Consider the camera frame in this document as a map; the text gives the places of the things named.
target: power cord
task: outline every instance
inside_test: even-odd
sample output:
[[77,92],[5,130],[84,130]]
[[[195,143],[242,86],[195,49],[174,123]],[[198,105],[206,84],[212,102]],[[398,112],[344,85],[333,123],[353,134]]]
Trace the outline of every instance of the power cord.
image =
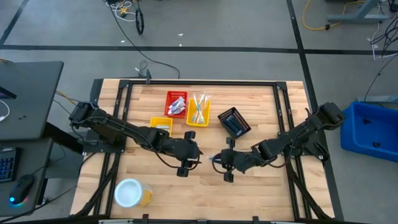
[[[66,158],[66,156],[67,156],[67,153],[65,152],[65,150],[63,149],[63,147],[62,147],[61,145],[59,145],[59,146],[60,146],[60,149],[61,149],[62,152],[63,152],[63,157],[54,160],[54,161],[52,162],[53,164],[56,163],[56,162],[58,162],[58,161],[61,161],[62,159]],[[33,171],[33,172],[31,173],[31,175],[32,175],[32,174],[35,174],[37,171],[43,169],[44,167],[48,167],[48,166],[50,165],[50,163],[51,163],[51,161],[48,161],[44,166],[41,166],[41,167],[37,168],[35,171]]]
[[381,54],[381,56],[379,56],[377,58],[385,58],[385,57],[395,56],[395,54],[386,55],[386,56],[384,56],[384,54],[385,54],[387,48],[392,43],[394,43],[396,40],[398,40],[398,37],[394,38],[395,35],[397,34],[397,32],[398,32],[398,17],[394,18],[390,22],[390,24],[387,26],[387,29],[384,31],[383,35],[380,35],[379,37],[376,37],[374,40],[371,41],[371,45],[374,45],[374,44],[384,40],[382,54]]
[[[381,11],[381,5],[378,3],[377,4],[378,6],[379,6],[379,10],[377,10],[377,14],[379,14],[379,12]],[[374,34],[372,35],[372,39],[371,39],[371,43],[373,42],[373,38],[374,38],[374,36],[377,34],[377,32],[379,31],[379,29],[380,29],[380,23],[378,22],[377,23],[377,29],[376,29],[376,31],[374,32]],[[371,44],[372,45],[372,52],[373,52],[373,60],[376,60],[377,58],[376,58],[376,56],[375,56],[375,53],[374,53],[374,44]]]
[[290,145],[290,148],[289,148],[289,153],[286,155],[285,162],[284,162],[283,164],[281,164],[281,165],[272,165],[272,164],[268,164],[269,166],[271,166],[271,167],[273,167],[273,168],[282,168],[282,167],[286,166],[286,164],[290,163],[290,158],[292,157],[293,148],[294,148],[294,144],[295,144],[295,142],[296,142],[296,140],[297,140],[297,137],[299,136],[299,134],[301,134],[303,131],[305,131],[305,130],[307,129],[308,125],[310,124],[311,113],[310,113],[310,111],[308,110],[308,108],[306,108],[305,111],[306,111],[307,114],[308,114],[307,123],[305,124],[305,127],[304,127],[303,129],[301,129],[300,131],[298,131],[298,132],[296,133],[296,135],[294,136],[293,141],[292,141],[292,143],[291,143],[291,145]]
[[123,35],[125,36],[125,38],[130,42],[130,44],[133,45],[134,48],[135,48],[142,56],[144,56],[146,59],[150,60],[151,62],[158,63],[158,64],[160,64],[160,65],[165,65],[165,66],[167,66],[167,67],[170,67],[170,68],[176,70],[177,73],[178,73],[178,79],[180,79],[180,70],[179,70],[177,67],[174,67],[173,65],[169,65],[169,64],[167,64],[167,63],[158,62],[158,61],[153,60],[153,59],[149,58],[148,56],[144,55],[144,54],[138,49],[138,47],[130,40],[130,38],[126,35],[126,33],[124,32],[123,28],[120,26],[117,17],[114,15],[112,8],[109,7],[109,9],[111,10],[112,15],[113,15],[113,17],[114,17],[114,20],[116,21],[116,23],[117,23],[117,25],[118,25],[120,31],[123,33]]
[[394,56],[393,56],[381,69],[380,69],[380,71],[376,74],[376,76],[375,76],[374,79],[373,79],[373,82],[371,83],[371,85],[369,86],[368,90],[366,91],[364,102],[366,102],[366,97],[368,97],[368,93],[369,93],[369,91],[371,90],[371,88],[372,88],[374,82],[376,81],[376,79],[378,78],[378,76],[381,75],[381,72],[384,70],[384,68],[386,68],[387,65],[390,64],[390,62],[391,62],[397,55],[398,55],[398,54],[395,54],[395,55],[394,55]]
[[83,165],[85,164],[85,162],[90,159],[91,157],[93,157],[96,154],[96,152],[91,153],[91,155],[89,155],[85,160],[83,160],[83,162],[81,163],[80,167],[79,167],[79,174],[81,172],[81,168],[83,168]]
[[134,6],[131,1],[124,1],[122,3],[118,3],[117,2],[117,3],[111,4],[111,5],[109,5],[109,3],[107,1],[105,1],[105,4],[106,4],[106,6],[112,8],[112,11],[114,12],[114,15],[117,18],[119,18],[119,19],[121,19],[123,21],[126,21],[126,22],[135,22],[136,21],[135,19],[134,20],[129,20],[129,19],[125,19],[124,18],[124,16],[126,16],[127,14],[136,15],[135,13],[128,11],[131,6]]
[[143,15],[143,13],[141,11],[141,7],[139,5],[140,1],[142,1],[142,0],[137,0],[138,7],[136,9],[136,28],[137,28],[137,32],[138,32],[139,35],[141,35],[144,32],[144,27],[145,27],[145,25],[144,25],[144,15]]
[[62,107],[63,110],[65,110],[65,112],[67,112],[70,115],[70,112],[64,107],[62,106],[62,104],[60,102],[58,102],[57,100],[53,99],[54,102],[58,103],[58,105],[60,105]]
[[147,67],[148,67],[148,62],[147,62],[147,61],[142,60],[142,61],[139,63],[139,68],[136,68],[136,71],[138,72],[138,75],[139,75],[140,77],[144,77],[144,76],[145,76],[145,75],[144,75],[144,70],[145,70]]
[[[306,23],[305,23],[305,13],[307,11],[307,8],[308,8],[308,5],[310,4],[310,2],[311,2],[311,0],[307,1],[306,5],[304,7],[304,10],[303,10],[302,20],[303,20],[303,25],[304,25],[305,28],[307,28],[309,30],[329,30],[330,28],[338,26],[338,25],[340,25],[342,23],[342,21],[339,21],[339,22],[334,23],[334,24],[326,24],[324,27],[316,27],[316,28],[307,26]],[[362,4],[362,3],[365,3],[365,2],[364,1],[354,1],[354,2],[346,3],[344,5],[343,15],[345,14],[348,5],[350,5],[350,4]]]
[[10,110],[10,107],[7,105],[7,103],[4,102],[3,100],[0,100],[0,103],[6,105],[7,110],[8,110],[8,112],[5,116],[0,116],[0,122],[1,122],[1,121],[4,121],[10,115],[11,110]]

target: yellow cable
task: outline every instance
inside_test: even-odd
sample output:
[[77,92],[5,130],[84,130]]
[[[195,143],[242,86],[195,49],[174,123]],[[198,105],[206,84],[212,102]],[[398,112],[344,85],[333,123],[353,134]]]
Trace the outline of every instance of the yellow cable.
[[[310,2],[311,2],[311,0],[308,0],[308,1],[307,1],[306,5],[305,5],[305,7],[304,7],[304,11],[303,11],[303,25],[304,25],[304,27],[307,28],[307,29],[309,29],[309,30],[324,30],[324,29],[326,29],[326,26],[324,26],[324,27],[312,28],[312,27],[309,27],[309,26],[307,26],[307,25],[305,24],[305,12],[307,11],[307,8],[308,8],[308,5],[310,4]],[[344,5],[343,15],[345,14],[348,5],[350,5],[350,4],[363,4],[363,3],[365,3],[365,1],[355,1],[355,2],[348,2],[348,3],[346,3],[346,4]],[[342,21],[339,21],[339,22],[334,23],[334,24],[330,24],[329,29],[332,28],[332,27],[334,27],[334,26],[340,25],[341,22],[342,22]]]
[[58,91],[58,90],[57,90],[57,93],[58,93],[59,95],[61,95],[62,97],[65,97],[67,100],[69,100],[69,102],[73,103],[73,105],[76,105],[76,103],[73,102],[73,100],[72,100],[71,98],[69,98],[67,95],[63,94],[61,91]]

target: small yellow tray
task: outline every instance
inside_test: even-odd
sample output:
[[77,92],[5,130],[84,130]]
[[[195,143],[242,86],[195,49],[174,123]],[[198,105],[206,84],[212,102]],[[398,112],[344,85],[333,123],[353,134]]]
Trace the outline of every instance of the small yellow tray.
[[206,109],[203,112],[203,117],[205,119],[204,124],[196,124],[192,122],[192,118],[197,112],[197,106],[195,105],[195,100],[190,99],[188,105],[188,114],[187,114],[187,125],[194,126],[194,127],[207,127],[209,125],[210,120],[210,100],[206,102]]
[[162,125],[162,126],[169,126],[170,131],[169,131],[169,137],[172,136],[172,127],[173,127],[173,119],[172,118],[151,118],[150,119],[150,127],[156,128],[156,126]]

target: plastic cup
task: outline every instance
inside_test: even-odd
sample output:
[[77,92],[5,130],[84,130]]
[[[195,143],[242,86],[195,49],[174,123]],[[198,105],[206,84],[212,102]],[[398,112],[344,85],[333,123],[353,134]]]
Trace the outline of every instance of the plastic cup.
[[122,180],[114,191],[114,199],[123,208],[145,207],[153,198],[153,190],[136,179]]

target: gray floor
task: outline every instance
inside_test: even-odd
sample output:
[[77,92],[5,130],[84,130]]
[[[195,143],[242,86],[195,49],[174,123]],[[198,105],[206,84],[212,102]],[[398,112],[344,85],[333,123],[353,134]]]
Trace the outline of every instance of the gray floor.
[[[0,0],[0,33],[7,27],[22,1]],[[301,23],[306,0],[294,0],[294,9],[306,49],[369,50],[376,24],[343,24],[329,31],[311,31]],[[128,36],[143,46],[269,47],[296,49],[285,1],[273,0],[144,0],[144,35],[134,23],[121,22]],[[342,12],[344,2],[312,1],[307,24],[323,26],[327,14]],[[348,12],[358,8],[350,6]],[[387,22],[381,24],[381,30]],[[30,0],[12,30],[7,45],[101,45],[129,46],[118,30],[109,9],[100,0]],[[298,54],[245,52],[145,52],[181,70],[181,78],[300,80],[304,81]],[[0,58],[15,62],[61,60],[65,62],[58,89],[72,98],[87,100],[95,78],[135,76],[143,59],[137,52],[0,50]],[[386,60],[370,55],[307,55],[318,103],[334,101],[346,108],[364,95]],[[172,69],[149,63],[154,78],[176,78]],[[378,78],[371,94],[392,94],[398,77],[392,62]],[[68,109],[68,101],[59,99]],[[51,108],[49,121],[70,131],[67,114],[59,105]],[[397,223],[398,165],[340,147],[339,130],[328,132],[328,146],[345,220],[366,223]],[[70,158],[77,166],[81,158]],[[76,184],[76,176],[49,182],[46,196],[55,197]],[[74,192],[51,207],[19,220],[65,217]]]

